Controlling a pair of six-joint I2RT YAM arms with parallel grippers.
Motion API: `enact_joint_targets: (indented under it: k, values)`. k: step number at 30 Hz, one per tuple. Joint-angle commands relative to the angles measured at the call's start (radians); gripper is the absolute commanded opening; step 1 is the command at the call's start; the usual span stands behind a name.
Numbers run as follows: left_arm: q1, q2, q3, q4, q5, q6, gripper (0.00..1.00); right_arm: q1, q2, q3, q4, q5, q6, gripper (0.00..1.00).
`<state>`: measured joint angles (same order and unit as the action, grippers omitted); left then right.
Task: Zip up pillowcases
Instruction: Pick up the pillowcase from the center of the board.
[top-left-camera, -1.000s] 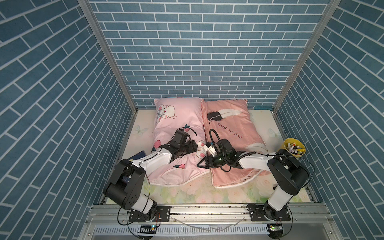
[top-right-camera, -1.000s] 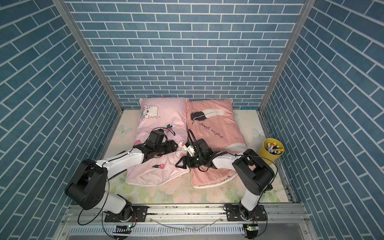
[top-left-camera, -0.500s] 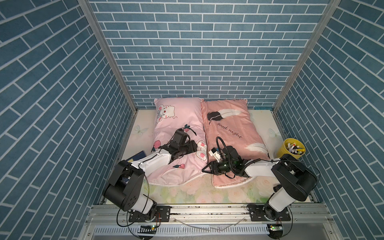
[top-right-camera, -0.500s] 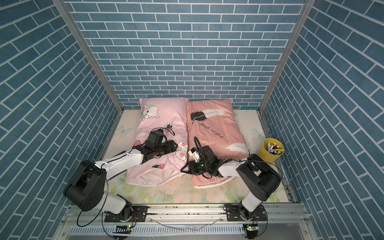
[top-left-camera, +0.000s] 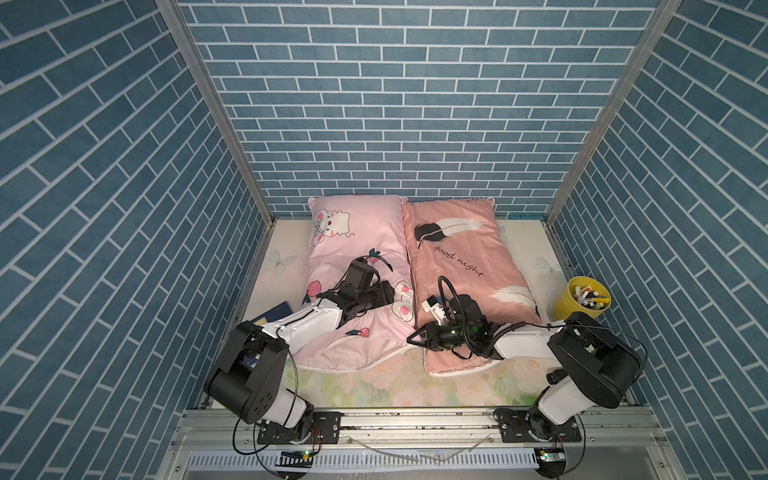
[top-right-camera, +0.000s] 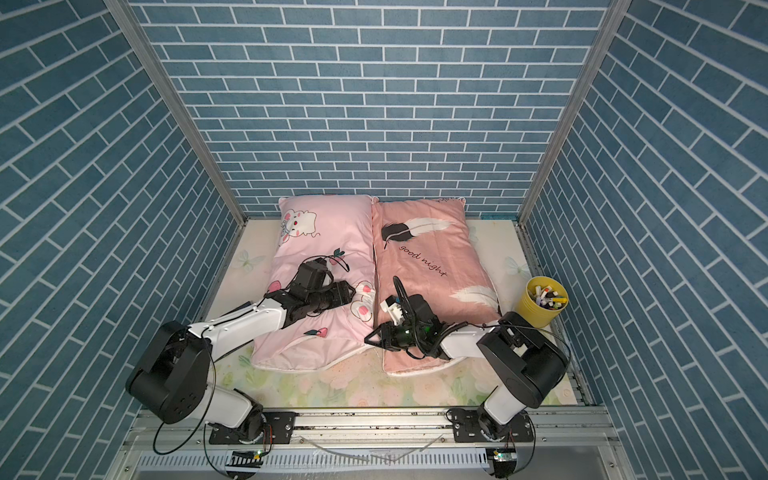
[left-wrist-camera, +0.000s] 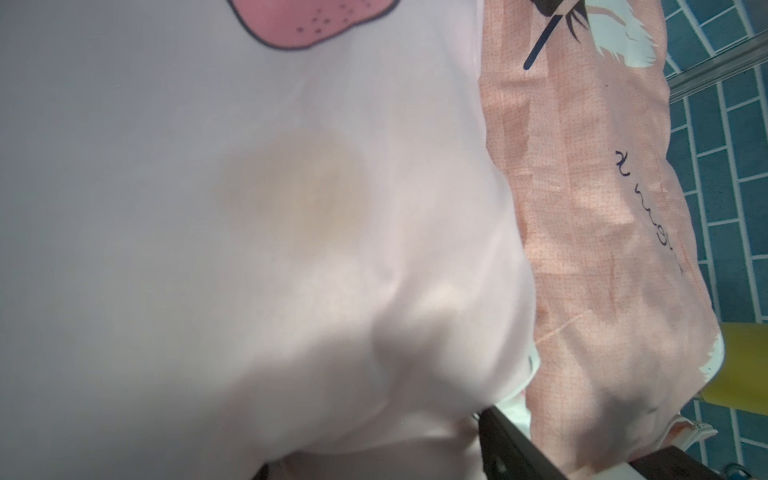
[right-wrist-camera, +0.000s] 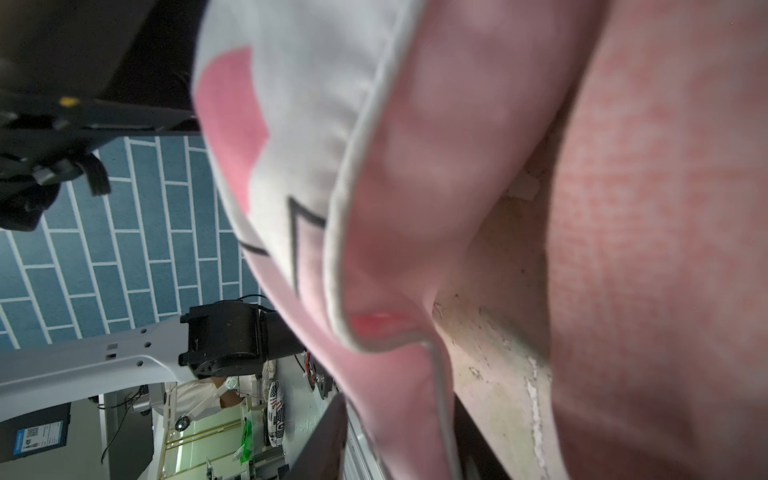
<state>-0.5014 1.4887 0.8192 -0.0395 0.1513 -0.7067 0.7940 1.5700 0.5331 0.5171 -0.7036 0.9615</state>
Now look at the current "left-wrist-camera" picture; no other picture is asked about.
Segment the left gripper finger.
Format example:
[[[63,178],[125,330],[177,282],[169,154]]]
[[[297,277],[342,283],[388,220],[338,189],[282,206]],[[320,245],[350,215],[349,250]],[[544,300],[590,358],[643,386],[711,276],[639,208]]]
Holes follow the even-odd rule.
[[[567,477],[497,408],[477,415],[483,472],[488,480]]]

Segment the salmon feather print pillow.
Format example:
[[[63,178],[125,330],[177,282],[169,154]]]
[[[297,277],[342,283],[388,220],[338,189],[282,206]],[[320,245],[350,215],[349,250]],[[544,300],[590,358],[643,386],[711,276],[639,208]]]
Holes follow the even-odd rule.
[[[658,1],[489,1],[480,87],[536,288],[534,444],[587,479],[671,440],[717,373]]]

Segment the light pink cartoon pillow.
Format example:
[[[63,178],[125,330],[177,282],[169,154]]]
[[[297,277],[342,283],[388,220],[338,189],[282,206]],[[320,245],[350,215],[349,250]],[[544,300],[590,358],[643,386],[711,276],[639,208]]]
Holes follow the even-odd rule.
[[[480,479],[535,292],[480,1],[1,5],[5,479]]]

